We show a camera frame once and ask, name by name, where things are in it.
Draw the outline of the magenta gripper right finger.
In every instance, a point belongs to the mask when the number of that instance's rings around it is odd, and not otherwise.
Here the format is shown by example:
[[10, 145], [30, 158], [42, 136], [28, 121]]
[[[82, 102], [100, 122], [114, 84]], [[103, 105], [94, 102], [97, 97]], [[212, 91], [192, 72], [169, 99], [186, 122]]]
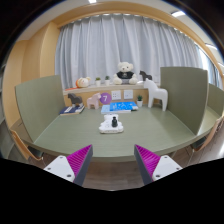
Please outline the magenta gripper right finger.
[[134, 155], [145, 185], [182, 169], [168, 155], [158, 156], [139, 145], [134, 146]]

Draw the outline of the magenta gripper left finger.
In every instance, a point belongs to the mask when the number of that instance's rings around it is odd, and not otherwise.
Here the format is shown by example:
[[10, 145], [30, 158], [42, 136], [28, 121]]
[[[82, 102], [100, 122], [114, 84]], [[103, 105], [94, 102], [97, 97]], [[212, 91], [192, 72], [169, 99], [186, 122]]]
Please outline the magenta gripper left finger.
[[59, 155], [44, 170], [82, 186], [93, 155], [93, 146], [88, 145], [69, 156]]

